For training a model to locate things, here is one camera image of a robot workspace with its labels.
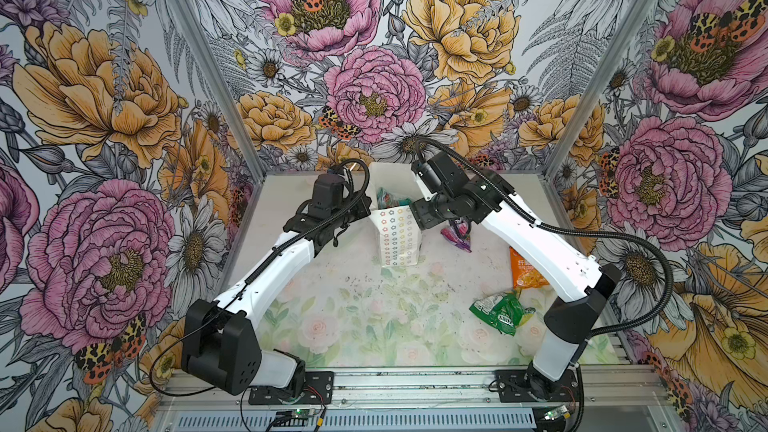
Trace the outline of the purple snack packet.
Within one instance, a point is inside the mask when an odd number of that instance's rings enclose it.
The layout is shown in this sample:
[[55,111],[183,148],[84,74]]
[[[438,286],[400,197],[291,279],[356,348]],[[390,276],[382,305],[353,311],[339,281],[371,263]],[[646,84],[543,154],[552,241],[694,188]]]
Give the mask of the purple snack packet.
[[455,247],[471,253],[471,224],[463,220],[449,220],[441,229],[441,235]]

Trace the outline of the teal Fox's candy bag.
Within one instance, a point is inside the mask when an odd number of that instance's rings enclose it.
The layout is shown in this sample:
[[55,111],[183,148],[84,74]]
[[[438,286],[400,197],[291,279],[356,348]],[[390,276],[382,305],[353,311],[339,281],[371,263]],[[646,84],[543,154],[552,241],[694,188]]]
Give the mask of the teal Fox's candy bag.
[[412,200],[402,194],[394,194],[384,188],[377,190],[377,206],[380,210],[408,206]]

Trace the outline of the white paper bag with print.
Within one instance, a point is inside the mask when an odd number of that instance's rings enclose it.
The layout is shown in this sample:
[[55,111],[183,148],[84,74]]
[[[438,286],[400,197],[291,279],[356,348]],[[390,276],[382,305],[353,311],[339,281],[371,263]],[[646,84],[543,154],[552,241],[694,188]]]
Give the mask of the white paper bag with print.
[[[409,165],[373,162],[369,167],[370,181],[367,195],[371,198],[371,219],[377,230],[379,256],[384,267],[415,266],[419,261],[422,232],[410,205],[422,198]],[[408,206],[380,210],[377,190],[384,188],[412,200]]]

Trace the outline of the orange snack bag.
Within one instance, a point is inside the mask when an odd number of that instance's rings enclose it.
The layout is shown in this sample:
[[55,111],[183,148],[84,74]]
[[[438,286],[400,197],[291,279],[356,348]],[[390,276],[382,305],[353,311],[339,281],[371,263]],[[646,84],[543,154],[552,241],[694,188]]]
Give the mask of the orange snack bag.
[[509,248],[509,255],[514,288],[531,289],[549,285],[547,279],[512,247]]

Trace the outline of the green snack bag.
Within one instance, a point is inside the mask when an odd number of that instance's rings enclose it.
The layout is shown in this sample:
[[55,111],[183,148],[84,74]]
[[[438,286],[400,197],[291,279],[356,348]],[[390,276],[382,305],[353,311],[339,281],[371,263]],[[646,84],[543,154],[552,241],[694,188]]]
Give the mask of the green snack bag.
[[515,336],[518,329],[536,313],[533,307],[520,302],[519,293],[505,291],[478,299],[469,311],[483,323],[501,334]]

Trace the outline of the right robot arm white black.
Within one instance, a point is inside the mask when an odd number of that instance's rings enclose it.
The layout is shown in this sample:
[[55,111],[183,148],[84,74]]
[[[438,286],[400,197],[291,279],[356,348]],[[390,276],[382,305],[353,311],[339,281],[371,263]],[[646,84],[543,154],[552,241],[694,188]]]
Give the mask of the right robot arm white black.
[[592,337],[620,277],[618,269],[572,247],[559,228],[542,222],[514,187],[491,170],[468,176],[445,152],[418,160],[411,170],[423,195],[410,206],[420,229],[454,219],[480,225],[518,252],[556,292],[544,315],[541,346],[518,381],[520,390],[548,399]]

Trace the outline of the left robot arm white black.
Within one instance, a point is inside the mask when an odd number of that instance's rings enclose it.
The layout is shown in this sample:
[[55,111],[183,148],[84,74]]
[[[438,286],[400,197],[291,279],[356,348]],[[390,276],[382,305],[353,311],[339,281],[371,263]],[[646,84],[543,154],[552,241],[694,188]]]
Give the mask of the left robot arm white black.
[[211,301],[197,300],[185,317],[181,368],[231,395],[253,387],[305,388],[306,365],[287,353],[265,350],[257,328],[296,274],[348,227],[370,215],[365,187],[356,187],[349,161],[319,175],[310,199],[287,220],[269,252],[233,286]]

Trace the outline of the white vented box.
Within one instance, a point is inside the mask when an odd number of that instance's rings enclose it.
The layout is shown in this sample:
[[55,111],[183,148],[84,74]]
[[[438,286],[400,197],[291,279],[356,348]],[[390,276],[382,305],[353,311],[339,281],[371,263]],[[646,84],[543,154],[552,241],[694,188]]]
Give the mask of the white vented box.
[[[183,412],[169,431],[312,431],[316,418],[271,426],[273,411]],[[331,410],[322,431],[532,431],[530,408]]]

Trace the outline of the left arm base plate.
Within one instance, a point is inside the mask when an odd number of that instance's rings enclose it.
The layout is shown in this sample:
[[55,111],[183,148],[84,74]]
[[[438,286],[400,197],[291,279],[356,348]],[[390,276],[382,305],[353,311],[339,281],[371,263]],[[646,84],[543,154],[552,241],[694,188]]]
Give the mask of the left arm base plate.
[[252,387],[247,403],[252,406],[330,405],[334,381],[332,371],[304,372],[286,388]]

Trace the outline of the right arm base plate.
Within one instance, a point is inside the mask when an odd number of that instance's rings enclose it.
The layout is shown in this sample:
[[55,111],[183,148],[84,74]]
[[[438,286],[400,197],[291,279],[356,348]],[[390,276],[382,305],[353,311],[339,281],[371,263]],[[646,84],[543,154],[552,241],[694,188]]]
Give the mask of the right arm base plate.
[[488,390],[495,392],[502,403],[576,403],[582,395],[573,369],[566,369],[557,381],[551,381],[533,369],[496,370]]

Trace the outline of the aluminium front rail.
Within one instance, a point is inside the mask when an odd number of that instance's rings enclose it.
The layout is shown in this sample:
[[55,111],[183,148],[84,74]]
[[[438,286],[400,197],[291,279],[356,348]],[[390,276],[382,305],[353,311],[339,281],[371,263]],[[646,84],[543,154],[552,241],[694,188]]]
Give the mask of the aluminium front rail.
[[[647,408],[653,414],[673,413],[661,380],[648,366],[628,364],[583,365],[585,409],[634,410]],[[334,372],[332,400],[334,411],[356,409],[444,409],[548,407],[543,401],[526,399],[521,392],[508,402],[489,389],[495,369],[478,367],[425,368],[338,368]],[[266,412],[285,410],[286,405],[250,405],[247,394],[230,395],[221,391],[181,397],[165,397],[156,413],[156,422],[168,421],[181,412]]]

